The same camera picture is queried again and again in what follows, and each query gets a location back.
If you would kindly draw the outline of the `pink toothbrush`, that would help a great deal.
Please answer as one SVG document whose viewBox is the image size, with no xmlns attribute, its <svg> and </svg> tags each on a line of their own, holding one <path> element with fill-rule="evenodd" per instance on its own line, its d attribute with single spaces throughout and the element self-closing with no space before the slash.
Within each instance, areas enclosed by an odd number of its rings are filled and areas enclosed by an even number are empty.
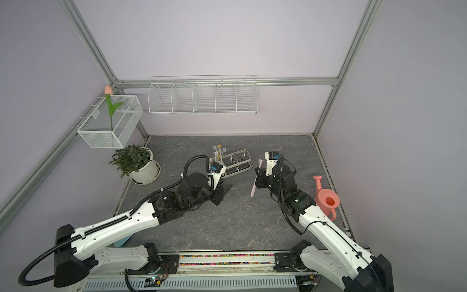
<svg viewBox="0 0 467 292">
<path fill-rule="evenodd" d="M 262 167 L 262 164 L 263 164 L 263 159 L 260 158 L 260 159 L 259 159 L 259 166 L 258 166 L 258 168 L 261 168 L 261 167 Z M 256 191 L 256 189 L 257 189 L 257 186 L 256 186 L 257 178 L 258 178 L 258 176 L 257 176 L 257 174 L 256 174 L 255 181 L 254 181 L 253 186 L 252 186 L 251 197 L 254 197 L 255 191 Z"/>
</svg>

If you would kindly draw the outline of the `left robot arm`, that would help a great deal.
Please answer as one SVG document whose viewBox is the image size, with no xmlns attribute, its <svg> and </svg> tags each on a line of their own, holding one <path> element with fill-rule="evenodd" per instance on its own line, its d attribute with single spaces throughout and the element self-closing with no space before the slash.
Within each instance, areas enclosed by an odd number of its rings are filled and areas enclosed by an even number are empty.
<svg viewBox="0 0 467 292">
<path fill-rule="evenodd" d="M 147 195 L 132 210 L 83 228 L 62 226 L 55 246 L 26 266 L 18 283 L 30 287 L 52 281 L 55 287 L 67 287 L 103 270 L 169 275 L 170 267 L 153 243 L 125 250 L 118 260 L 109 245 L 179 219 L 207 201 L 219 205 L 232 187 L 224 183 L 225 171 L 223 164 L 196 155 L 186 162 L 180 180 Z"/>
</svg>

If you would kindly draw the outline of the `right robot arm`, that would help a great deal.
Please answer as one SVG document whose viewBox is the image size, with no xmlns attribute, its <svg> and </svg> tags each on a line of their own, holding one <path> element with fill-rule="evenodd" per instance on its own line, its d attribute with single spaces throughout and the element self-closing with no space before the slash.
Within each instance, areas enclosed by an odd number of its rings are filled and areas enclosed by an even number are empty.
<svg viewBox="0 0 467 292">
<path fill-rule="evenodd" d="M 283 155 L 266 152 L 263 164 L 255 172 L 255 187 L 269 190 L 288 224 L 303 226 L 331 252 L 327 255 L 309 242 L 300 242 L 292 252 L 305 268 L 318 272 L 344 292 L 394 291 L 389 260 L 359 246 L 307 193 L 298 189 L 294 173 L 285 164 Z"/>
</svg>

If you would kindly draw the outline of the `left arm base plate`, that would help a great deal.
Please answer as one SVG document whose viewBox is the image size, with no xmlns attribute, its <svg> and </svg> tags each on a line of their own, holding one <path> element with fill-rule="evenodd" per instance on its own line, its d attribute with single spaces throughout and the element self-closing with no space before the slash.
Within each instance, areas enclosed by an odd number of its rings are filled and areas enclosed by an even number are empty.
<svg viewBox="0 0 467 292">
<path fill-rule="evenodd" d="M 158 262 L 148 262 L 139 270 L 129 270 L 129 275 L 171 275 L 176 274 L 180 256 L 178 254 L 163 254 L 160 255 Z"/>
</svg>

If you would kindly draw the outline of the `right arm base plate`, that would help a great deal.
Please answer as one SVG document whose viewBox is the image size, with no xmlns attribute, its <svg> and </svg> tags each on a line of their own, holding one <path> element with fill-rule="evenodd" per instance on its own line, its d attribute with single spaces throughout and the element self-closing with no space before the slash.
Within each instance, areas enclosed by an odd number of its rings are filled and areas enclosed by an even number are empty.
<svg viewBox="0 0 467 292">
<path fill-rule="evenodd" d="M 274 254 L 274 271 L 278 273 L 311 273 L 319 274 L 317 271 L 307 268 L 297 255 L 288 252 Z"/>
</svg>

